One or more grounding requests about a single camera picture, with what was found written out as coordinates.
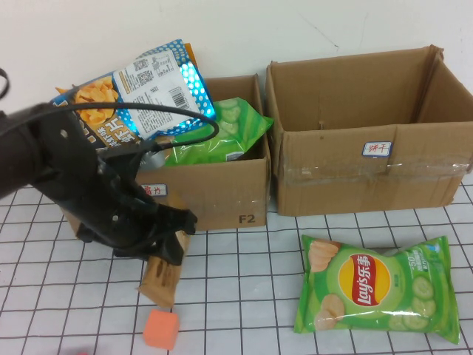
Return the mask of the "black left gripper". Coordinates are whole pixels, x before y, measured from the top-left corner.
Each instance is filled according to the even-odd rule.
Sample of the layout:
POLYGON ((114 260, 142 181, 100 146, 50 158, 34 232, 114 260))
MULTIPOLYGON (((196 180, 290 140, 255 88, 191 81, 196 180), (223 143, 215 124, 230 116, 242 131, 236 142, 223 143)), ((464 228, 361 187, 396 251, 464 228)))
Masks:
POLYGON ((177 236, 159 234, 195 234, 197 226, 191 210, 158 205, 128 171, 102 158, 85 190, 66 201, 66 210, 91 230, 91 240, 112 248, 115 256, 158 257, 173 266, 182 265, 183 247, 177 236))

